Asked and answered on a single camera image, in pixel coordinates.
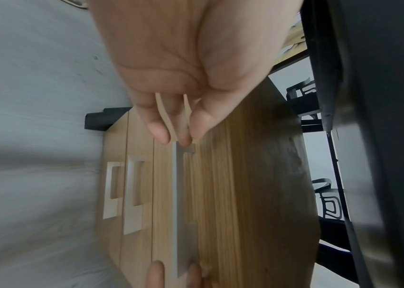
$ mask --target wooden dresser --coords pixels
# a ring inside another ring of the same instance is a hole
[[[300,121],[284,103],[267,78],[186,149],[174,133],[156,143],[134,109],[109,128],[97,237],[132,287],[153,260],[169,288],[185,286],[195,260],[214,287],[310,286],[319,222]]]

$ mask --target human hand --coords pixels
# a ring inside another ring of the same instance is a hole
[[[146,275],[146,288],[165,288],[164,264],[154,261],[148,268]],[[202,278],[202,269],[198,264],[192,264],[186,277],[187,288],[211,288],[211,283]]]
[[[156,104],[160,93],[180,144],[187,146],[267,76],[301,2],[90,0],[89,7],[148,130],[158,142],[170,141]]]

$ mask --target black chair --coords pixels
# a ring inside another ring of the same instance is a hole
[[[328,192],[336,192],[338,193],[337,189],[331,188],[331,180],[326,178],[316,179],[312,181],[313,184],[320,184],[325,183],[324,186],[319,187],[314,190],[315,193],[320,195],[320,199],[322,201],[322,217],[327,218],[330,216],[334,219],[341,220],[343,218],[343,211],[341,209],[341,201],[336,196],[324,196],[324,193]],[[327,203],[333,204],[333,210],[327,207]]]

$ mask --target palm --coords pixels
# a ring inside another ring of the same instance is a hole
[[[194,106],[191,134],[199,138],[266,77],[299,6],[292,0],[90,3],[149,130],[160,142],[168,142],[165,125],[156,115],[154,93],[161,93],[177,136],[187,145],[191,138],[182,95]]]

